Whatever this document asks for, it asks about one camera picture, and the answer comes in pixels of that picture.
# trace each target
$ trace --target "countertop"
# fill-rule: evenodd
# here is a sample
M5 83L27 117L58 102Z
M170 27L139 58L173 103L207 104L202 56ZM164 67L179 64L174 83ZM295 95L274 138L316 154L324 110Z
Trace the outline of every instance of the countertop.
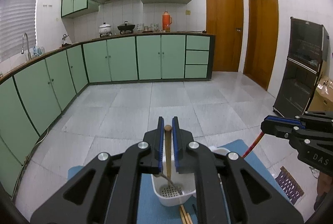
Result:
M135 32L135 33L129 33L129 34L123 34L123 35L114 35L114 36L109 36L109 37L102 37L102 38L95 38L83 42L75 42L72 43L70 46L67 47L59 47L57 49L54 49L52 51L46 52L38 57L35 57L13 69L11 69L9 72L4 74L3 76L0 77L0 84L9 79L11 76L15 75L17 72L23 70L24 68L37 63L53 54L56 54L58 52L61 52L63 50L66 50L71 47L75 47L78 45L86 44L86 43L91 43L91 42L96 42L96 41L102 41L102 40L108 40L108 39L114 39L114 38L121 38L121 37L131 37L131 36L145 36L145 35L197 35L197 36L214 36L214 34L210 33L202 33L202 32L191 32L191 31L183 31L183 32Z

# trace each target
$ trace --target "white basket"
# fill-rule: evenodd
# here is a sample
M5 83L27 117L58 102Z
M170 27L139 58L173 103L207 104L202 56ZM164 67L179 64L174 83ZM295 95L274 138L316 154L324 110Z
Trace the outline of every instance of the white basket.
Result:
M209 148L212 152L226 155L230 151L226 148ZM166 160L163 157L163 172L166 175ZM155 195L164 206L175 206L185 203L192 195L196 197L194 174L179 174L174 165L174 156L171 156L171 181L179 187L183 194L180 195L174 187L168 186L168 181L163 177L152 176L153 189Z

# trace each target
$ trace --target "bottle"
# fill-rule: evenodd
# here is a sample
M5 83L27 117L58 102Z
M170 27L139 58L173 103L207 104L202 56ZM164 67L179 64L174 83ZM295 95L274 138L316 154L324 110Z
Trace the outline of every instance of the bottle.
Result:
M170 24L166 24L166 26L165 26L165 32L170 32Z

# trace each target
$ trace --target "drawer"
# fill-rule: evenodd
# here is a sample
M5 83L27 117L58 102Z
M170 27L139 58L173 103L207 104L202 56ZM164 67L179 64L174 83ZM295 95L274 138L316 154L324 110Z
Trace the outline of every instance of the drawer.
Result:
M209 50L210 37L187 35L186 49L187 50Z
M208 64L208 51L186 51L186 64Z
M185 68L185 78L206 78L207 66L190 65Z

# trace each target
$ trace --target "tile floor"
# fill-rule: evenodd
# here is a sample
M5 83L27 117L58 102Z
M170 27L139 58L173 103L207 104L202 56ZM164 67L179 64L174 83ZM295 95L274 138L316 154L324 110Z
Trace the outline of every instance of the tile floor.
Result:
M70 167L87 164L98 153L124 152L157 127L158 117L204 145L236 139L252 144L260 123L272 114L274 97L241 73L214 72L209 82L134 83L89 86L74 100L38 147L21 182L16 206L29 220L33 211L67 179ZM264 136L254 152L276 177L284 166L305 195L296 208L313 213L317 180L288 142Z

